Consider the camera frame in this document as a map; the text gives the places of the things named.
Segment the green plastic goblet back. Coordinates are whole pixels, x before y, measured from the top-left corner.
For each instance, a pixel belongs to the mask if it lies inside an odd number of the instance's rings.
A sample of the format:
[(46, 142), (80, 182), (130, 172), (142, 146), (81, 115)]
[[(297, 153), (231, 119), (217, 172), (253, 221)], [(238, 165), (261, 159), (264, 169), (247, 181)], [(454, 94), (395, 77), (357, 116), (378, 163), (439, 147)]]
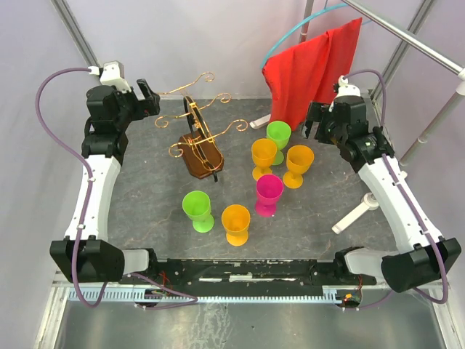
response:
[(272, 140), (278, 149), (273, 166), (283, 163), (284, 154), (282, 150), (287, 146), (291, 132), (290, 126), (284, 121), (273, 121), (267, 125), (267, 139)]

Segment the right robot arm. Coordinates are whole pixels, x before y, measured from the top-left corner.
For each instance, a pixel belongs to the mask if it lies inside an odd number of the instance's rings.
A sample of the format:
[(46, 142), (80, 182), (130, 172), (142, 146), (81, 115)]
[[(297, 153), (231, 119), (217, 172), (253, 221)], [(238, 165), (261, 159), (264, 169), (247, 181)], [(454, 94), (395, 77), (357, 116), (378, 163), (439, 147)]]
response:
[(397, 293), (430, 282), (447, 281), (462, 252), (456, 238), (444, 238), (428, 219), (401, 176), (399, 163), (382, 127), (369, 127), (367, 104), (359, 96), (337, 97), (330, 105), (310, 103), (304, 134), (313, 123), (315, 139), (334, 144), (377, 200), (395, 237), (396, 252), (348, 249), (332, 267), (340, 284), (365, 274), (383, 278)]

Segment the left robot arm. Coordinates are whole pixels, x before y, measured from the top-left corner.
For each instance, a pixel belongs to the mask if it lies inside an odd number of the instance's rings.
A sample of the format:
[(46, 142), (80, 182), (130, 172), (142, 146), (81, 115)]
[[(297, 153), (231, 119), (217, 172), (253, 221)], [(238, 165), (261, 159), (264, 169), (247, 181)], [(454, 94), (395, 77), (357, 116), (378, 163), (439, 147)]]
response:
[(86, 93), (89, 118), (81, 144), (85, 164), (78, 201), (64, 238), (49, 249), (69, 282), (117, 282), (124, 274), (124, 252), (108, 243), (110, 200), (129, 144), (128, 126), (160, 112), (159, 95), (145, 79), (137, 85), (141, 100), (133, 89), (119, 89), (114, 83)]

